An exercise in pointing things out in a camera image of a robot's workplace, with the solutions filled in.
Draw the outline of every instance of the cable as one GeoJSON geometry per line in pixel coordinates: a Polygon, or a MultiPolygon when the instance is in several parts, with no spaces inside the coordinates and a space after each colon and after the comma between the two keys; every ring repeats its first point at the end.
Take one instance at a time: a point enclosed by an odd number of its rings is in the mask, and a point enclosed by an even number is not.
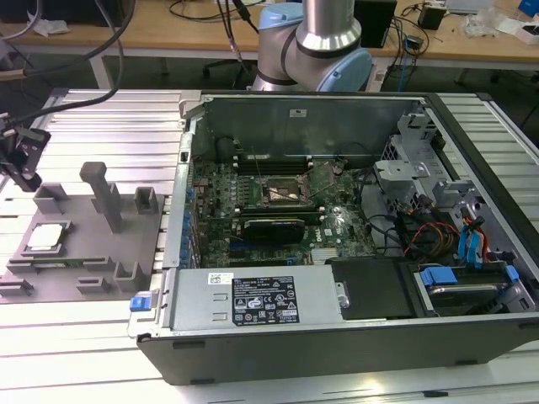
{"type": "MultiPolygon", "coordinates": [[[[252,4],[249,4],[248,6],[244,6],[245,8],[249,8],[249,7],[252,7],[252,6],[256,6],[258,4],[261,4],[261,3],[265,3],[266,0],[260,0],[256,3],[252,3],[252,4]]],[[[196,23],[210,23],[210,24],[213,24],[213,23],[219,23],[221,22],[221,14],[214,14],[214,15],[206,15],[206,16],[202,16],[202,17],[194,17],[194,16],[190,16],[190,15],[185,15],[184,13],[185,11],[185,0],[178,0],[174,3],[172,3],[169,7],[168,7],[168,12],[171,13],[172,15],[176,16],[176,17],[179,17],[181,19],[187,19],[188,21],[193,21],[193,22],[196,22],[196,23]],[[174,11],[174,7],[176,7],[178,4],[182,4],[183,7],[182,7],[182,10],[180,11],[180,13],[174,11]]],[[[234,8],[233,10],[230,11],[230,13],[234,13],[234,12],[237,12],[237,8],[234,8]]]]}
{"type": "MultiPolygon", "coordinates": [[[[24,63],[25,63],[25,64],[28,64],[30,67],[35,68],[34,64],[30,61],[29,56],[28,56],[28,57],[25,56],[25,55],[23,54],[23,52],[21,52],[21,51],[19,50],[19,48],[17,48],[17,46],[13,45],[12,43],[10,43],[10,42],[6,42],[6,43],[8,44],[8,46],[9,46],[11,49],[13,49],[13,51],[14,51],[17,55],[19,55],[19,56],[24,60],[24,63]]],[[[43,82],[45,82],[45,84],[46,84],[47,86],[49,86],[50,89],[53,89],[53,88],[54,88],[54,86],[52,85],[52,83],[51,83],[49,80],[47,80],[45,77],[40,77],[40,79],[43,80],[43,82]]]]}
{"type": "Polygon", "coordinates": [[[38,21],[41,19],[41,15],[43,14],[43,0],[35,0],[35,15],[30,20],[29,24],[26,26],[25,29],[17,32],[16,34],[11,34],[8,36],[3,36],[2,40],[9,41],[17,39],[20,36],[23,36],[27,32],[29,32],[31,29],[35,27],[35,25],[38,23],[38,21]]]}
{"type": "Polygon", "coordinates": [[[225,14],[223,12],[221,2],[217,1],[217,7],[219,8],[219,13],[221,14],[221,21],[223,25],[225,26],[225,33],[227,34],[228,42],[230,43],[230,49],[232,50],[232,53],[236,55],[237,61],[241,65],[242,69],[247,74],[249,74],[249,70],[245,66],[245,63],[243,63],[242,52],[237,47],[236,40],[234,39],[234,33],[232,31],[232,22],[230,20],[230,4],[228,2],[229,0],[226,0],[227,14],[225,14]]]}
{"type": "Polygon", "coordinates": [[[247,22],[247,24],[249,24],[251,26],[251,28],[254,30],[254,32],[256,32],[257,34],[259,34],[259,29],[256,28],[256,25],[253,24],[253,21],[249,20],[247,22]]]}
{"type": "Polygon", "coordinates": [[[114,44],[125,32],[125,30],[127,29],[127,26],[133,19],[133,14],[135,13],[135,6],[136,6],[136,0],[130,0],[129,7],[127,9],[127,13],[125,15],[124,21],[122,22],[122,25],[120,26],[118,30],[115,30],[114,35],[112,35],[108,40],[106,40],[101,46],[98,46],[97,48],[95,48],[94,50],[91,50],[86,55],[78,56],[69,62],[61,63],[56,66],[46,67],[42,69],[24,70],[23,71],[24,75],[26,77],[33,77],[33,76],[41,76],[43,74],[51,73],[51,72],[59,72],[61,70],[69,69],[76,65],[79,65],[85,61],[90,60],[94,56],[103,53],[108,48],[110,48],[110,46],[114,44]]]}
{"type": "Polygon", "coordinates": [[[521,129],[524,129],[524,126],[528,123],[528,120],[530,120],[531,116],[533,115],[534,112],[536,112],[537,108],[539,108],[539,103],[535,104],[534,107],[530,110],[530,112],[528,113],[528,115],[526,115],[526,117],[524,118],[524,120],[522,120],[522,123],[520,124],[520,128],[521,129]]]}
{"type": "MultiPolygon", "coordinates": [[[[107,22],[107,25],[112,29],[112,31],[114,33],[113,37],[117,36],[116,34],[118,32],[120,32],[120,31],[119,30],[116,31],[115,25],[113,24],[112,20],[110,19],[109,14],[107,13],[105,8],[103,7],[103,4],[101,3],[100,0],[94,0],[94,1],[95,1],[95,4],[98,6],[99,11],[103,14],[103,17],[104,17],[105,21],[107,22]]],[[[130,8],[131,11],[135,8],[134,7],[135,2],[136,2],[136,0],[131,0],[131,8],[130,8]]],[[[102,95],[101,97],[97,97],[97,98],[94,98],[94,99],[88,99],[88,100],[85,100],[85,101],[78,101],[76,103],[57,105],[57,106],[54,106],[54,107],[45,108],[45,109],[42,109],[42,110],[35,111],[33,113],[24,115],[24,116],[22,116],[20,118],[14,119],[14,120],[9,120],[8,124],[6,125],[6,129],[12,129],[17,125],[23,124],[27,120],[34,120],[34,119],[39,118],[40,116],[43,116],[43,115],[55,114],[57,112],[62,112],[62,111],[68,110],[68,109],[88,107],[90,105],[103,103],[104,101],[110,99],[120,89],[121,81],[122,81],[122,79],[124,77],[124,48],[123,48],[120,40],[117,40],[117,41],[118,41],[118,53],[120,55],[120,71],[118,72],[118,77],[116,78],[115,85],[110,89],[110,91],[108,91],[106,94],[102,95]]]]}
{"type": "Polygon", "coordinates": [[[242,0],[232,0],[234,5],[236,6],[237,13],[242,18],[243,21],[245,21],[247,24],[250,25],[250,27],[256,32],[259,33],[259,29],[256,28],[253,24],[253,21],[251,21],[251,13],[249,10],[247,10],[247,7],[245,7],[245,4],[243,4],[242,0]]]}
{"type": "Polygon", "coordinates": [[[411,14],[413,11],[421,11],[423,9],[423,6],[424,6],[424,3],[410,4],[409,6],[403,9],[403,11],[401,12],[401,16],[406,17],[409,14],[411,14]]]}
{"type": "Polygon", "coordinates": [[[406,51],[406,35],[404,36],[404,62],[403,62],[403,66],[402,66],[402,69],[401,69],[401,78],[398,80],[398,86],[397,86],[397,91],[400,93],[401,91],[403,91],[403,85],[404,85],[404,71],[406,70],[405,67],[406,67],[406,60],[408,58],[408,52],[406,51]]]}
{"type": "Polygon", "coordinates": [[[429,38],[429,34],[427,33],[427,31],[425,31],[423,28],[421,28],[419,25],[417,25],[411,19],[406,19],[404,17],[395,17],[395,18],[398,19],[398,20],[406,21],[406,22],[410,23],[411,25],[413,25],[415,28],[419,29],[423,33],[424,37],[427,39],[427,44],[426,44],[425,48],[423,50],[420,50],[417,53],[407,51],[407,53],[409,55],[412,55],[412,56],[421,56],[421,55],[423,55],[429,49],[429,46],[430,46],[430,38],[429,38]]]}

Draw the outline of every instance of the white sticker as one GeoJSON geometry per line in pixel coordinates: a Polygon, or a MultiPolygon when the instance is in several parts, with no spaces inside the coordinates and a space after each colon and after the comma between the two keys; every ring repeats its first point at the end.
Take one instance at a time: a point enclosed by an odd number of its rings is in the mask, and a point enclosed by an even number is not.
{"type": "Polygon", "coordinates": [[[306,109],[291,109],[290,117],[291,118],[306,118],[307,110],[306,109]]]}
{"type": "Polygon", "coordinates": [[[35,263],[33,265],[35,268],[65,268],[64,263],[35,263]]]}
{"type": "Polygon", "coordinates": [[[282,311],[283,316],[297,316],[297,310],[283,310],[282,311]]]}
{"type": "Polygon", "coordinates": [[[234,273],[232,272],[224,272],[224,273],[210,272],[208,274],[208,284],[232,284],[233,278],[234,278],[234,273]]]}

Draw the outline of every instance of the metal frame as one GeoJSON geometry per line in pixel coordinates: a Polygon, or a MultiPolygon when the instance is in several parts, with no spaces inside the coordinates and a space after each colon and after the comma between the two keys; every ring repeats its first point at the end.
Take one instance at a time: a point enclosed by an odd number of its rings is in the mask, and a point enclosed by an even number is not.
{"type": "MultiPolygon", "coordinates": [[[[56,55],[84,55],[93,50],[91,46],[78,45],[18,45],[24,53],[42,53],[56,55]]],[[[160,48],[125,48],[126,56],[141,57],[173,57],[173,58],[200,58],[200,59],[235,59],[236,56],[229,50],[196,50],[196,49],[160,49],[160,48]]],[[[102,55],[95,56],[91,61],[93,74],[99,88],[111,88],[111,81],[103,56],[117,56],[115,48],[109,48],[102,55]]],[[[242,52],[246,61],[256,61],[258,52],[242,52]]],[[[378,93],[382,88],[386,71],[391,66],[394,56],[373,56],[371,75],[367,81],[366,91],[378,93]]],[[[495,69],[495,70],[537,70],[539,61],[470,61],[466,59],[430,59],[420,57],[417,66],[427,67],[455,67],[460,69],[495,69]]]]}

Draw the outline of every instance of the blue latch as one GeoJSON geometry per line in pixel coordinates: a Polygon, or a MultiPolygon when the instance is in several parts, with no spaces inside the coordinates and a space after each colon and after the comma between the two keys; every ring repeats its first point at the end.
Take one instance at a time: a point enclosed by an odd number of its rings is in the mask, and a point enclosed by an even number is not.
{"type": "Polygon", "coordinates": [[[131,311],[150,311],[152,309],[152,297],[133,296],[129,304],[131,311]]]}
{"type": "Polygon", "coordinates": [[[451,267],[428,267],[419,273],[425,286],[432,284],[456,284],[456,276],[451,267]]]}
{"type": "Polygon", "coordinates": [[[513,265],[507,265],[505,267],[505,272],[507,272],[509,279],[511,279],[511,282],[513,283],[520,279],[519,273],[513,265]]]}

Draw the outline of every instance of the wire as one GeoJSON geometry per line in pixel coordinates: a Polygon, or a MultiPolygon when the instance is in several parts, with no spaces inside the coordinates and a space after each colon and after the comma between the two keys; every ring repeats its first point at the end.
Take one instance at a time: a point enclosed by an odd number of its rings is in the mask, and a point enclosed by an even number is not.
{"type": "Polygon", "coordinates": [[[528,123],[528,120],[530,120],[531,116],[533,115],[534,112],[537,111],[538,108],[539,108],[539,103],[535,104],[534,107],[528,113],[528,115],[526,115],[524,120],[522,120],[522,123],[520,124],[521,129],[524,129],[524,126],[528,123]]]}
{"type": "Polygon", "coordinates": [[[409,14],[411,14],[413,11],[421,11],[423,9],[423,6],[424,6],[424,3],[410,4],[409,6],[403,9],[403,11],[401,12],[401,16],[406,17],[409,14]]]}
{"type": "Polygon", "coordinates": [[[227,14],[223,12],[222,5],[220,1],[217,1],[217,7],[219,8],[219,13],[221,15],[221,21],[225,27],[225,33],[227,34],[228,42],[230,43],[230,49],[234,55],[236,55],[237,61],[241,65],[242,69],[249,74],[249,70],[243,63],[242,52],[239,50],[234,39],[234,33],[232,32],[232,23],[230,20],[230,4],[229,0],[226,0],[227,14]]]}
{"type": "MultiPolygon", "coordinates": [[[[261,4],[261,3],[265,3],[265,2],[266,2],[266,0],[260,0],[260,1],[256,2],[256,3],[249,4],[249,5],[245,6],[245,7],[249,8],[249,7],[256,6],[257,4],[261,4]]],[[[193,21],[193,22],[196,22],[196,23],[214,24],[214,23],[221,22],[221,14],[220,13],[219,14],[214,14],[214,15],[206,15],[206,16],[202,16],[202,17],[194,17],[194,16],[186,15],[184,13],[185,5],[186,5],[185,0],[178,0],[178,1],[174,2],[174,3],[172,3],[168,7],[168,12],[171,13],[172,15],[175,15],[176,17],[181,18],[181,19],[187,19],[189,21],[193,21]],[[182,10],[179,13],[174,11],[174,9],[173,9],[178,4],[183,4],[182,10]]],[[[230,13],[234,13],[234,12],[237,12],[237,8],[234,8],[233,10],[230,11],[230,13]]]]}
{"type": "Polygon", "coordinates": [[[403,82],[403,85],[402,85],[402,89],[405,89],[406,86],[408,85],[412,75],[415,73],[418,58],[421,55],[423,55],[429,49],[430,38],[429,38],[429,34],[427,33],[427,31],[425,31],[423,28],[421,28],[419,25],[417,25],[414,21],[412,21],[410,19],[406,19],[404,17],[394,16],[392,18],[391,27],[394,28],[397,31],[398,50],[397,50],[397,54],[395,55],[395,59],[393,60],[393,63],[387,69],[387,75],[389,77],[395,77],[395,76],[392,75],[392,72],[395,69],[395,66],[397,65],[397,61],[398,61],[398,59],[400,57],[400,62],[398,63],[398,65],[401,66],[401,74],[399,76],[397,76],[397,78],[399,78],[399,83],[401,82],[401,79],[406,80],[405,82],[403,82]],[[422,46],[423,49],[420,49],[418,51],[413,51],[413,50],[409,49],[404,44],[404,41],[405,41],[407,35],[404,33],[403,21],[406,21],[406,22],[410,23],[411,25],[413,25],[414,27],[419,29],[424,34],[425,42],[424,42],[424,46],[422,46]],[[413,60],[412,60],[412,63],[411,63],[412,69],[410,70],[410,73],[407,76],[404,76],[404,70],[405,70],[406,67],[402,66],[402,64],[404,64],[403,59],[406,57],[407,54],[411,55],[413,57],[413,60]]]}
{"type": "MultiPolygon", "coordinates": [[[[30,66],[30,67],[32,67],[32,68],[35,68],[34,64],[30,61],[30,59],[29,59],[27,56],[23,55],[23,53],[22,53],[22,52],[21,52],[15,45],[10,44],[10,43],[8,43],[8,45],[9,45],[9,47],[10,47],[11,49],[13,49],[13,51],[14,51],[17,55],[19,55],[19,56],[24,60],[24,63],[27,63],[28,66],[30,66]]],[[[53,88],[54,88],[54,86],[52,85],[52,83],[51,83],[49,80],[47,80],[45,77],[40,77],[40,79],[41,79],[44,83],[46,83],[46,85],[49,86],[50,89],[53,89],[53,88]]]]}
{"type": "Polygon", "coordinates": [[[256,32],[257,34],[259,34],[259,29],[256,28],[256,25],[253,24],[253,21],[251,21],[250,19],[247,21],[247,24],[249,24],[251,26],[251,28],[254,30],[254,32],[256,32]]]}
{"type": "Polygon", "coordinates": [[[33,76],[41,76],[46,73],[52,73],[52,72],[59,72],[65,69],[70,69],[76,65],[79,65],[85,61],[88,61],[92,59],[93,57],[103,53],[106,51],[112,44],[114,44],[118,39],[122,36],[122,34],[125,32],[127,27],[129,26],[129,23],[133,19],[133,14],[135,13],[135,6],[136,6],[136,0],[130,0],[129,1],[129,7],[127,9],[127,13],[125,15],[124,21],[122,22],[122,25],[118,30],[115,29],[115,33],[106,40],[101,46],[98,46],[94,50],[91,50],[86,55],[78,56],[69,62],[61,63],[56,66],[46,67],[42,69],[32,69],[32,70],[24,70],[24,75],[26,77],[33,77],[33,76]]]}
{"type": "Polygon", "coordinates": [[[41,19],[41,15],[43,14],[43,0],[35,0],[35,15],[30,20],[29,24],[26,26],[25,29],[8,36],[3,36],[2,40],[9,41],[9,40],[15,40],[20,36],[23,36],[27,32],[29,32],[31,29],[35,27],[35,25],[38,23],[38,21],[41,19]]]}
{"type": "Polygon", "coordinates": [[[429,34],[427,33],[427,31],[425,31],[423,28],[421,28],[419,25],[417,25],[411,19],[406,19],[404,17],[395,17],[395,18],[398,19],[398,20],[406,21],[406,22],[410,23],[411,25],[413,25],[415,28],[419,29],[423,33],[424,37],[427,39],[426,40],[427,43],[426,43],[426,46],[424,47],[424,49],[419,50],[419,52],[417,52],[417,53],[416,52],[410,52],[409,50],[407,51],[407,53],[409,55],[412,55],[412,56],[421,56],[421,55],[423,55],[429,49],[429,46],[430,46],[430,38],[429,38],[429,34]]]}
{"type": "Polygon", "coordinates": [[[397,91],[400,93],[401,91],[403,91],[403,85],[404,85],[404,71],[405,71],[405,67],[406,67],[406,60],[408,58],[408,52],[406,51],[406,35],[404,36],[404,49],[405,49],[405,52],[404,52],[404,62],[403,62],[403,66],[402,66],[402,69],[401,69],[401,78],[398,80],[398,86],[397,86],[397,91]]]}
{"type": "MultiPolygon", "coordinates": [[[[105,21],[107,22],[107,25],[110,27],[110,29],[112,29],[112,31],[114,33],[113,37],[116,37],[117,36],[116,34],[118,34],[120,32],[120,30],[116,31],[116,28],[115,28],[112,20],[110,19],[109,14],[107,13],[105,8],[103,7],[103,4],[101,3],[101,1],[100,0],[94,0],[94,1],[95,1],[95,4],[98,6],[99,11],[103,14],[103,17],[104,17],[105,21]]],[[[136,0],[131,0],[131,7],[130,7],[131,11],[134,10],[135,3],[136,3],[136,0]]],[[[45,109],[42,109],[42,110],[35,111],[33,113],[24,115],[24,116],[22,116],[20,118],[14,119],[14,120],[9,120],[8,124],[6,125],[7,129],[12,129],[13,127],[15,127],[17,125],[23,124],[27,120],[34,120],[34,119],[39,118],[40,116],[43,116],[43,115],[54,114],[54,113],[57,113],[57,112],[66,111],[68,109],[88,107],[90,105],[103,103],[104,101],[110,99],[120,89],[121,81],[122,81],[122,79],[124,77],[124,48],[123,48],[120,40],[117,39],[117,41],[118,41],[118,53],[120,55],[120,71],[118,72],[118,77],[116,78],[115,85],[110,89],[110,91],[108,91],[106,94],[102,95],[101,97],[88,99],[88,100],[85,100],[85,101],[78,101],[76,103],[57,105],[57,106],[54,106],[54,107],[45,108],[45,109]]]]}

